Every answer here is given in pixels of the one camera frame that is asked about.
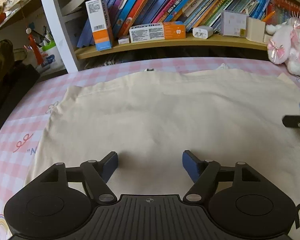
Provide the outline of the beige t-shirt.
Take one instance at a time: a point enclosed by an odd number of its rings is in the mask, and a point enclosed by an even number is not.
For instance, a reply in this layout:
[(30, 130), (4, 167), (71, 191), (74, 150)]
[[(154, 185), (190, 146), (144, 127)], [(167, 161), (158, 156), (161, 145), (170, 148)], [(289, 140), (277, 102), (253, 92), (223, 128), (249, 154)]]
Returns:
[(181, 156), (224, 166), (248, 163), (300, 204), (300, 130), (282, 117), (300, 114), (300, 90), (277, 77), (239, 69), (178, 74), (138, 72), (90, 87), (71, 86), (43, 130), (32, 181), (54, 163), (79, 166), (111, 151), (115, 194), (185, 194)]

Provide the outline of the pink white plush bunny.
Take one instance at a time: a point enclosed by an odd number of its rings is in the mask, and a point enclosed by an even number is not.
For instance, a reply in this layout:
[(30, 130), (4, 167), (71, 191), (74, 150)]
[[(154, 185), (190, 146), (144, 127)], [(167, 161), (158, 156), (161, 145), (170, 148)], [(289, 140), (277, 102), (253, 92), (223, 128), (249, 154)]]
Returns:
[(268, 58), (273, 64), (285, 64), (290, 74), (300, 77), (300, 18), (267, 25), (271, 36), (267, 44)]

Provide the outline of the pink checkered table mat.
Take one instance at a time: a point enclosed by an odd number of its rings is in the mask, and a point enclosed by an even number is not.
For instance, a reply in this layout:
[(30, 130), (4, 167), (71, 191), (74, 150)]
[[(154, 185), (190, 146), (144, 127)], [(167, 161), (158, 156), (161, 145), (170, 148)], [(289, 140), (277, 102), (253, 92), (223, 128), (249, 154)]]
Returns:
[[(300, 79), (291, 76), (285, 67), (269, 61), (221, 57), (186, 57), (122, 63), (62, 75), (32, 87), (0, 130), (0, 239), (8, 239), (11, 235), (3, 215), (4, 206), (30, 182), (26, 181), (26, 177), (34, 163), (43, 130), (52, 111), (63, 100), (69, 87), (90, 87), (138, 72), (190, 74), (218, 69), (239, 69), (250, 74), (273, 77), (285, 74), (300, 90)], [(300, 204), (296, 204), (296, 207), (298, 215), (289, 233), (292, 239), (300, 239)]]

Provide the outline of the small beige box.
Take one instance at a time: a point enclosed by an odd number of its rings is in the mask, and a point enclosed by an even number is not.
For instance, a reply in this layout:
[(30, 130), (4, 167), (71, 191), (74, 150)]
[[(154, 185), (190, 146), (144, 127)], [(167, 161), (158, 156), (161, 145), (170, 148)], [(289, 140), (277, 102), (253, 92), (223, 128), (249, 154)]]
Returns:
[(251, 42), (263, 43), (266, 23), (255, 18), (248, 18), (246, 39)]

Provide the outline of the red book box set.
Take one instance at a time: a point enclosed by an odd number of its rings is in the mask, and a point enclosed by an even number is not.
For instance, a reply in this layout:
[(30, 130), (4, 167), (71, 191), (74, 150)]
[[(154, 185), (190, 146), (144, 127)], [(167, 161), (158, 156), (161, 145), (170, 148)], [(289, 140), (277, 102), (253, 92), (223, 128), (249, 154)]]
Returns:
[(270, 0), (266, 8), (266, 16), (275, 12), (266, 24), (277, 25), (286, 22), (293, 16), (300, 17), (300, 3), (296, 0)]

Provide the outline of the white cube box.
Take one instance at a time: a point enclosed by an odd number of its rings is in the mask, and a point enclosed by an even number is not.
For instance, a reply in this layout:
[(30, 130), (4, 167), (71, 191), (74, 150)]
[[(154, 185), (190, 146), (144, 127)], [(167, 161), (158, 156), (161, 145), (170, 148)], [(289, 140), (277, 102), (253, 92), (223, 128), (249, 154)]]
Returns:
[(223, 36), (245, 38), (247, 34), (248, 16), (240, 12), (224, 10), (221, 13), (221, 29)]

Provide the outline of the wooden white bookshelf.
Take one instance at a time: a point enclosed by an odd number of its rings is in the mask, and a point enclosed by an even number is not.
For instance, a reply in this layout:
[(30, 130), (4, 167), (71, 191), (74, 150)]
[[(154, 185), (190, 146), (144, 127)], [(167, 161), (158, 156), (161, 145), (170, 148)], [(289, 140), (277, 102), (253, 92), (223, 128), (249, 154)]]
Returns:
[[(63, 67), (79, 70), (87, 51), (109, 53), (135, 25), (182, 22), (186, 32), (208, 25), (219, 32), (221, 12), (242, 12), (267, 24), (300, 16), (300, 0), (41, 0)], [(1, 15), (14, 15), (32, 0), (0, 0)]]

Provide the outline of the white green-lid jar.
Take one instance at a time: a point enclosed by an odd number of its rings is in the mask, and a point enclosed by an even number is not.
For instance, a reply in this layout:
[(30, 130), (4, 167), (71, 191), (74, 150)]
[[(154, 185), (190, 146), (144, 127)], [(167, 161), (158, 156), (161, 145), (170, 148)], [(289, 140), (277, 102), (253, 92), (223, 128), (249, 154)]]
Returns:
[(41, 55), (43, 57), (43, 66), (50, 67), (50, 69), (57, 70), (64, 67), (64, 63), (58, 51), (55, 41), (47, 43), (41, 48)]

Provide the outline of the white power adapter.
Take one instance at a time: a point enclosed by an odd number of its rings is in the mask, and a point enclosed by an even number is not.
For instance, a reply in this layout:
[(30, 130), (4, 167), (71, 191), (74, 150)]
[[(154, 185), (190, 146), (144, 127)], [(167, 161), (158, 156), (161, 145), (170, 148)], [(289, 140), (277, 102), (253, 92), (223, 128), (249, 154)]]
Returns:
[(209, 26), (201, 25), (192, 29), (195, 38), (208, 39), (214, 33), (214, 29)]

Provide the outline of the olive brown bag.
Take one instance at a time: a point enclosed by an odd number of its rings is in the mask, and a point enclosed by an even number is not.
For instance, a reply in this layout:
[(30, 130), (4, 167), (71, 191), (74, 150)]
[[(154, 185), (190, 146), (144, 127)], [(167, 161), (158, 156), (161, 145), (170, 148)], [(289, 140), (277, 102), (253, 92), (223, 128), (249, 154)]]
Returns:
[(39, 73), (31, 64), (15, 60), (12, 42), (0, 41), (0, 109), (12, 90), (29, 89), (38, 79)]

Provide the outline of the flat white orange box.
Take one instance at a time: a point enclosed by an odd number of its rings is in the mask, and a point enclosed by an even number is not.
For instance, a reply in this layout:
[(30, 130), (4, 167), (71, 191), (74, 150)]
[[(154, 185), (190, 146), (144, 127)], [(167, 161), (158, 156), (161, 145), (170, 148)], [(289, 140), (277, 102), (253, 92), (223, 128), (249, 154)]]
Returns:
[(133, 26), (129, 29), (132, 43), (186, 38), (183, 22), (160, 22)]

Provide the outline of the row of colourful books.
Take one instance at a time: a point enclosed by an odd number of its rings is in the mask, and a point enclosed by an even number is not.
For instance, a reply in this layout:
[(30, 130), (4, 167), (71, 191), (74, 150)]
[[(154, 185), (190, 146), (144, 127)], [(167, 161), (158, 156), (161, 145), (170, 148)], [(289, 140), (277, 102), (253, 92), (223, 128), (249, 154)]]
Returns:
[[(186, 34), (201, 25), (220, 33), (221, 13), (240, 12), (261, 19), (270, 0), (106, 0), (113, 40), (131, 42), (129, 29), (136, 25), (183, 22)], [(94, 45), (89, 18), (77, 42), (79, 48)]]

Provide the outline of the tall white orange box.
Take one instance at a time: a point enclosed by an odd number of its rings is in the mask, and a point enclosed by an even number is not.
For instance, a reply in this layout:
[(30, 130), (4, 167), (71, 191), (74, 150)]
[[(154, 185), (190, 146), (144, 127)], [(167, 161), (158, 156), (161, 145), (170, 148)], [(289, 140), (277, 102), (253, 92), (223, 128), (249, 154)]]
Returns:
[(111, 49), (113, 33), (106, 0), (90, 0), (85, 3), (97, 51)]

